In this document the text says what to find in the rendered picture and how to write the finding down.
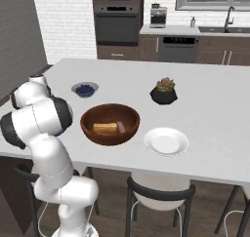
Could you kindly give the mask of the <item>tan bun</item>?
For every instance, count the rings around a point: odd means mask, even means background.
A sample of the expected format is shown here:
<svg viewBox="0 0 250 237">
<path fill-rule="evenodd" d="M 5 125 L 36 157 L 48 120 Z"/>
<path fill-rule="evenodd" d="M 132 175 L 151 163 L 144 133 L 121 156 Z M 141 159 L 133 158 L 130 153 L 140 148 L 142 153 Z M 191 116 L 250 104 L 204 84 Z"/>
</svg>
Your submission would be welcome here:
<svg viewBox="0 0 250 237">
<path fill-rule="evenodd" d="M 95 123 L 93 131 L 97 134 L 115 134 L 117 132 L 116 123 Z"/>
</svg>

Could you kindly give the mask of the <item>white plate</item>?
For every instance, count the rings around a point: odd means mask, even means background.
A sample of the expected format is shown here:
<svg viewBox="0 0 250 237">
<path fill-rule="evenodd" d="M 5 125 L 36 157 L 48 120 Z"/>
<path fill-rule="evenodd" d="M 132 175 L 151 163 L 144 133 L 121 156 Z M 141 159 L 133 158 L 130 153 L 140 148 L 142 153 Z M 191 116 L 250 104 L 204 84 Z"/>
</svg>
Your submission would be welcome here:
<svg viewBox="0 0 250 237">
<path fill-rule="evenodd" d="M 189 148 L 189 140 L 184 133 L 166 127 L 148 131 L 144 142 L 152 152 L 167 157 L 185 153 Z"/>
</svg>

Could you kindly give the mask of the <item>grey dishwasher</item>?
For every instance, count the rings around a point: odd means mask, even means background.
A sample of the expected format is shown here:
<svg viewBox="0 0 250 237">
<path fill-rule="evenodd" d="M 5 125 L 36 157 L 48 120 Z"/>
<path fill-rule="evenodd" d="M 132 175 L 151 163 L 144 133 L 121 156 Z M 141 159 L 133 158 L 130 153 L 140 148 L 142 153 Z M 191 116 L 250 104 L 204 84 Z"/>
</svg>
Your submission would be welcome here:
<svg viewBox="0 0 250 237">
<path fill-rule="evenodd" d="M 159 60 L 161 62 L 194 63 L 198 41 L 198 36 L 160 36 Z"/>
</svg>

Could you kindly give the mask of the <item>dark sink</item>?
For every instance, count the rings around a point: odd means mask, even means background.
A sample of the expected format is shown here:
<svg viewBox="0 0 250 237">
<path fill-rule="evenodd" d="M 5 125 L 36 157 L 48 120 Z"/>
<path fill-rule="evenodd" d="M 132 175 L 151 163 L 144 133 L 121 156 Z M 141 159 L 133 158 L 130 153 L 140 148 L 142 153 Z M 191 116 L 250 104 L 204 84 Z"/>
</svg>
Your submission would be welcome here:
<svg viewBox="0 0 250 237">
<path fill-rule="evenodd" d="M 215 27 L 215 26 L 198 26 L 200 32 L 208 33 L 250 33 L 250 27 Z"/>
</svg>

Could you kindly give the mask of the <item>black sink tap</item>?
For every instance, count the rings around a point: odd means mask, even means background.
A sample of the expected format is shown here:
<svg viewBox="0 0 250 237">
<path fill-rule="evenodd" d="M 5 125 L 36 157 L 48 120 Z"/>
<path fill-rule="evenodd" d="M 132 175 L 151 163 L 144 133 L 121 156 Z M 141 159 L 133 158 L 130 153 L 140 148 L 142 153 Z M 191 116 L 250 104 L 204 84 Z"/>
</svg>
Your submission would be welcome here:
<svg viewBox="0 0 250 237">
<path fill-rule="evenodd" d="M 227 17 L 226 17 L 226 21 L 225 21 L 224 28 L 228 28 L 229 25 L 233 24 L 234 19 L 231 19 L 231 18 L 230 18 L 230 13 L 231 13 L 232 11 L 234 11 L 234 9 L 235 9 L 234 6 L 230 6 L 230 7 L 229 7 L 229 10 L 228 10 L 228 14 L 227 14 Z"/>
</svg>

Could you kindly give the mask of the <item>black wall oven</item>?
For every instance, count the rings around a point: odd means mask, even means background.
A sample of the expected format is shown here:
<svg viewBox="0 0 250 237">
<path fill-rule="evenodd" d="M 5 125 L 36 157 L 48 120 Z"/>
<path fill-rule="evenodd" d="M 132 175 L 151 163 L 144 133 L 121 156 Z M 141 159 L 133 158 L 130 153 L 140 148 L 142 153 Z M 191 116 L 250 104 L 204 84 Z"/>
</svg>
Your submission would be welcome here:
<svg viewBox="0 0 250 237">
<path fill-rule="evenodd" d="M 139 42 L 139 5 L 104 2 L 94 5 L 96 40 L 103 46 L 136 47 Z"/>
</svg>

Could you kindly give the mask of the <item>brown wooden bowl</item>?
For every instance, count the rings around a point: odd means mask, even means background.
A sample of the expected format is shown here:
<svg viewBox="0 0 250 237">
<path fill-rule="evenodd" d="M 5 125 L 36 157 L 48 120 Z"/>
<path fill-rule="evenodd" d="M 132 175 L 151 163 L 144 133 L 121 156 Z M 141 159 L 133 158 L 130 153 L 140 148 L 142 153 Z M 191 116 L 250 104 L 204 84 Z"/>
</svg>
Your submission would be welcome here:
<svg viewBox="0 0 250 237">
<path fill-rule="evenodd" d="M 85 136 L 100 145 L 118 145 L 128 141 L 140 125 L 138 112 L 127 105 L 106 103 L 86 111 L 80 120 Z"/>
</svg>

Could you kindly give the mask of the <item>succulent in black pot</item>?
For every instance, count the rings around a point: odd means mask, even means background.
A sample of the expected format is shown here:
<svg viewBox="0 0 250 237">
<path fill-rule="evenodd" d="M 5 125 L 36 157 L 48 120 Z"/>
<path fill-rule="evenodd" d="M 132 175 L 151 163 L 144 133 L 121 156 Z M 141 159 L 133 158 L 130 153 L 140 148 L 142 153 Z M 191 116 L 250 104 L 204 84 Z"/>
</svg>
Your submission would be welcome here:
<svg viewBox="0 0 250 237">
<path fill-rule="evenodd" d="M 171 104 L 178 99 L 175 91 L 175 83 L 169 77 L 162 78 L 149 93 L 151 99 L 160 105 Z"/>
</svg>

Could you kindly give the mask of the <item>silver coffee machine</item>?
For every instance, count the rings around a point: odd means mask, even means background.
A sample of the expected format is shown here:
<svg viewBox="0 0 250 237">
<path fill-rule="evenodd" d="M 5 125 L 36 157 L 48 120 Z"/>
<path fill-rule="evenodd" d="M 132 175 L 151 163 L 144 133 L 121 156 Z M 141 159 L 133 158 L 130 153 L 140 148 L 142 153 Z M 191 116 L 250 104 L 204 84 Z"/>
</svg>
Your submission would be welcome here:
<svg viewBox="0 0 250 237">
<path fill-rule="evenodd" d="M 167 8 L 153 3 L 150 8 L 150 28 L 166 27 Z"/>
</svg>

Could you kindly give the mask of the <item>brown drawer under oven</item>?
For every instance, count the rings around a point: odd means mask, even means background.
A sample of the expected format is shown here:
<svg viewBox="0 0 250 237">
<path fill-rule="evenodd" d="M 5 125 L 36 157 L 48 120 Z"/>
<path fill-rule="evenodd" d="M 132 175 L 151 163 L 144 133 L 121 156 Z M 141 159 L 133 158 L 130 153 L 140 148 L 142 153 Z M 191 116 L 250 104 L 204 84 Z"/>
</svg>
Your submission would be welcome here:
<svg viewBox="0 0 250 237">
<path fill-rule="evenodd" d="M 138 47 L 98 46 L 98 59 L 138 60 Z"/>
</svg>

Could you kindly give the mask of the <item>brown base cupboards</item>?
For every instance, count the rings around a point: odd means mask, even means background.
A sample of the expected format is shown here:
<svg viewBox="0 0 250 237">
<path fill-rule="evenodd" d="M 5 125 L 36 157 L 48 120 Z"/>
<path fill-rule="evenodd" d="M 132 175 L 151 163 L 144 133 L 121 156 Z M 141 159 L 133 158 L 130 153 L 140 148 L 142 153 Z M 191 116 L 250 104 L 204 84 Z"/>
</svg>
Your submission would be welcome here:
<svg viewBox="0 0 250 237">
<path fill-rule="evenodd" d="M 140 59 L 159 60 L 159 37 L 140 36 Z M 250 36 L 198 36 L 198 50 L 194 63 L 250 66 Z"/>
</svg>

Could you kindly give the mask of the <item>grey bowl of blueberries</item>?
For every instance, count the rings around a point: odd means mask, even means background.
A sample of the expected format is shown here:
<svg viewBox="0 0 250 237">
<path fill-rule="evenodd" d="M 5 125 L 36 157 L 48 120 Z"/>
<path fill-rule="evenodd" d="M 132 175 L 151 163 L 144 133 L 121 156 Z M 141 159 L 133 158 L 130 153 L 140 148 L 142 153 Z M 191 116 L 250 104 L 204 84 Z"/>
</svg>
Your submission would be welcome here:
<svg viewBox="0 0 250 237">
<path fill-rule="evenodd" d="M 71 91 L 81 98 L 91 97 L 97 90 L 99 86 L 93 82 L 81 82 L 73 85 Z"/>
</svg>

